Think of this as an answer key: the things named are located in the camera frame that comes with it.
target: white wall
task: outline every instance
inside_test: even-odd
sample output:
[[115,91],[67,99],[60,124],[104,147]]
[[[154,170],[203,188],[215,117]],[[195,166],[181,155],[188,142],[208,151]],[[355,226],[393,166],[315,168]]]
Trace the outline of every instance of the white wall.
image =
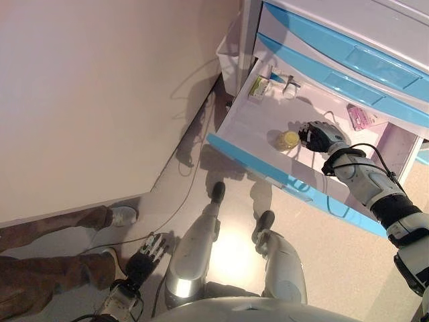
[[147,192],[238,0],[0,1],[0,225]]

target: blue drawer trim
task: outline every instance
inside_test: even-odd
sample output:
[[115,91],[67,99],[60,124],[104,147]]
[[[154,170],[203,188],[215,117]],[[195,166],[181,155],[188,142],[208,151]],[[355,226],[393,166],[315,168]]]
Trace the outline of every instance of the blue drawer trim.
[[269,3],[265,6],[293,34],[339,64],[429,102],[429,75],[421,70],[295,13]]
[[294,178],[293,176],[290,176],[285,172],[282,172],[281,170],[273,167],[263,160],[252,156],[246,151],[239,149],[238,147],[228,143],[216,135],[209,134],[207,140],[216,149],[236,160],[244,167],[282,183],[286,187],[286,189],[284,189],[286,192],[290,193],[291,190],[298,191],[299,195],[306,196],[306,198],[303,198],[293,193],[295,197],[301,198],[303,201],[307,201],[308,204],[326,211],[327,213],[330,213],[335,217],[351,223],[352,225],[370,231],[375,235],[386,237],[386,231],[383,226],[361,214],[360,212],[351,209],[343,203],[327,196],[326,194],[314,189],[311,186],[308,186],[304,182]]
[[320,84],[386,114],[429,128],[429,114],[258,33],[277,57]]

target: yellow lid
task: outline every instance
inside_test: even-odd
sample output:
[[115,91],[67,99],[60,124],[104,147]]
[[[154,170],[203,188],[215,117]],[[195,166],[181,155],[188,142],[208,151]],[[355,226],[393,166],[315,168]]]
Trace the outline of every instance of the yellow lid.
[[288,145],[289,149],[295,148],[300,141],[298,133],[294,131],[287,131],[284,133],[284,140]]

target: power cord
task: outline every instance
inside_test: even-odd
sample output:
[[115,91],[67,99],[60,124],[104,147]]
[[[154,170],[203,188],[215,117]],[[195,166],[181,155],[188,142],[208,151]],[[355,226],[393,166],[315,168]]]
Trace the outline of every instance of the power cord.
[[384,162],[383,157],[381,156],[380,151],[373,145],[368,144],[368,143],[358,143],[355,144],[353,146],[351,146],[350,148],[354,148],[356,146],[369,146],[370,148],[373,148],[375,153],[378,155],[378,158],[380,159],[381,164],[383,165],[384,169],[376,166],[374,164],[366,164],[366,163],[359,163],[359,162],[353,162],[353,163],[348,163],[348,164],[341,164],[340,166],[335,166],[333,169],[339,169],[339,168],[344,168],[346,166],[370,166],[372,168],[376,168],[382,172],[384,172],[386,174],[386,176],[393,181],[393,183],[395,183],[401,190],[403,193],[406,194],[404,188],[402,188],[402,185],[399,183],[399,181],[396,178],[396,173],[394,173],[393,171],[390,171],[389,168],[387,167],[386,163]]
[[[214,110],[215,110],[215,107],[212,107],[212,110],[210,111],[210,115],[208,116],[206,128],[205,128],[204,133],[203,133],[203,135],[201,137],[202,139],[200,141],[200,150],[199,150],[199,153],[198,153],[198,161],[197,161],[196,166],[195,166],[194,174],[192,175],[192,180],[191,180],[188,192],[186,193],[186,195],[185,195],[183,201],[180,203],[179,207],[172,213],[172,215],[163,224],[161,224],[157,229],[154,230],[154,233],[156,233],[157,231],[159,231],[160,229],[162,229],[165,225],[167,225],[167,223],[169,223],[178,214],[178,212],[181,210],[181,208],[183,207],[183,205],[185,204],[185,202],[188,200],[190,191],[192,190],[192,187],[194,186],[194,182],[195,182],[195,178],[196,178],[196,172],[198,171],[198,167],[199,167],[200,161],[201,161],[201,152],[202,152],[202,147],[203,147],[204,139],[205,139],[205,137],[207,135],[208,128],[210,126],[210,121],[212,119]],[[120,242],[112,243],[112,244],[102,244],[102,245],[94,246],[94,247],[88,248],[87,250],[84,250],[83,252],[79,253],[79,255],[87,253],[87,252],[89,252],[91,250],[95,250],[97,248],[101,248],[101,247],[111,247],[111,246],[118,246],[118,245],[123,245],[123,244],[129,244],[129,243],[133,243],[133,242],[138,242],[140,240],[146,239],[147,237],[149,237],[149,235],[145,235],[143,237],[135,238],[135,239],[132,239],[132,240],[120,241]]]
[[85,320],[85,319],[93,319],[95,317],[101,317],[101,316],[98,315],[98,314],[85,314],[85,315],[82,315],[81,317],[78,317],[77,319],[74,319],[71,322],[79,322],[79,321],[82,321],[82,320]]
[[144,310],[144,307],[145,307],[145,303],[143,302],[143,300],[141,299],[141,297],[137,297],[137,300],[139,300],[140,303],[141,303],[141,308],[140,308],[139,315],[137,316],[137,318],[135,318],[134,315],[133,315],[133,313],[131,313],[131,312],[129,313],[131,315],[131,318],[133,319],[134,322],[138,322],[140,320],[141,316],[143,315],[143,310]]
[[164,276],[161,279],[161,282],[158,284],[158,287],[156,289],[156,294],[155,294],[155,300],[154,300],[154,305],[152,307],[152,313],[150,315],[151,319],[153,319],[156,315],[156,306],[158,304],[158,299],[160,297],[160,293],[161,293],[161,287],[164,283],[164,281],[166,280],[166,276],[167,276],[167,272],[164,274]]

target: open drawer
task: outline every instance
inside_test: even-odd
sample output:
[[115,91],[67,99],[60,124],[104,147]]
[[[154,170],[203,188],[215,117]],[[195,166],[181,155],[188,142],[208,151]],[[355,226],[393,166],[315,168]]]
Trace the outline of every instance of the open drawer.
[[[291,100],[284,98],[282,90],[271,84],[262,100],[249,98],[258,75],[266,74],[268,68],[260,60],[256,63],[222,126],[216,134],[208,136],[209,142],[295,197],[353,225],[385,236],[384,228],[354,199],[345,184],[323,175],[321,168],[327,155],[311,152],[300,145],[287,153],[279,152],[274,147],[275,140],[283,131],[298,132],[299,127],[308,121],[336,124],[347,136],[348,143],[377,146],[390,170],[396,172],[403,183],[423,139],[388,120],[355,131],[347,112],[350,102],[308,83],[300,84],[296,97]],[[379,164],[371,148],[363,147],[362,150]]]

